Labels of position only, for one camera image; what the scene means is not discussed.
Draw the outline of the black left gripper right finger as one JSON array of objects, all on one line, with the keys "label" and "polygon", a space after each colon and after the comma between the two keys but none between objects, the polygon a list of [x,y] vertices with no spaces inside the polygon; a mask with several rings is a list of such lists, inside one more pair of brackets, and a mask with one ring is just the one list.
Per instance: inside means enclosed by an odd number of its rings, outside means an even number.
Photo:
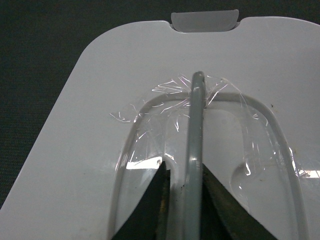
[{"label": "black left gripper right finger", "polygon": [[205,165],[202,168],[200,231],[202,240],[273,240],[275,238],[240,205]]}]

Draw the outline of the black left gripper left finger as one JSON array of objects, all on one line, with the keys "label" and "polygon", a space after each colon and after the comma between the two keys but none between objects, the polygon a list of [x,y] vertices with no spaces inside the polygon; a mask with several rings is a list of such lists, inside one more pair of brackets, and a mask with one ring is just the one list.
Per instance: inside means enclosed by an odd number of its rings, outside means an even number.
[{"label": "black left gripper left finger", "polygon": [[113,240],[164,240],[170,206],[171,171],[162,162],[137,206]]}]

